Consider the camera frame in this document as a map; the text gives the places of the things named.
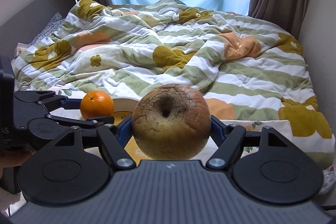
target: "black cable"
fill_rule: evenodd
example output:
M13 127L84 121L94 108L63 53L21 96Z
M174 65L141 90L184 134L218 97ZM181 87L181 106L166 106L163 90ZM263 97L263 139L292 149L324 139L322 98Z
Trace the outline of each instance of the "black cable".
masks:
M325 211L336 210L336 205L327 205L327 206L321 206L321 207Z

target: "human hand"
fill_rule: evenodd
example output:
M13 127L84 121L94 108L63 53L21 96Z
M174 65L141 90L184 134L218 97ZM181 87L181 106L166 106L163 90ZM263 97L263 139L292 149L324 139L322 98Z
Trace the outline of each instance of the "human hand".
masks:
M2 178L3 169L22 165L34 153L26 150L5 150L0 148L0 178Z

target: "finger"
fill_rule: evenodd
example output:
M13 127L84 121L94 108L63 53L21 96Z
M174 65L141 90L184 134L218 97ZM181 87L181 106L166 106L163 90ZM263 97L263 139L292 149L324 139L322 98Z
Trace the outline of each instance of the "finger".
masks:
M0 166L3 168L20 166L32 155L31 151L11 151L0 157Z

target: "ridged gray surface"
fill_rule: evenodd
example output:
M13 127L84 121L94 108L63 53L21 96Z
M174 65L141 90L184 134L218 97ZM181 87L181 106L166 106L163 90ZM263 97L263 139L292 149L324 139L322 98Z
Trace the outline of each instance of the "ridged gray surface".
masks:
M240 194L225 173L199 161L142 161L115 174L97 196L65 208L23 206L14 224L325 224L313 202L270 207Z

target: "bed frame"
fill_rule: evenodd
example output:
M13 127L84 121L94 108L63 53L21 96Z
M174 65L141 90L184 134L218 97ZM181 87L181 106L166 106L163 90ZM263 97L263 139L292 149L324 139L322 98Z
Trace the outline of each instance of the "bed frame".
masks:
M18 43L29 44L48 24L56 12L63 17L76 0L34 0L0 26L0 53L14 57Z

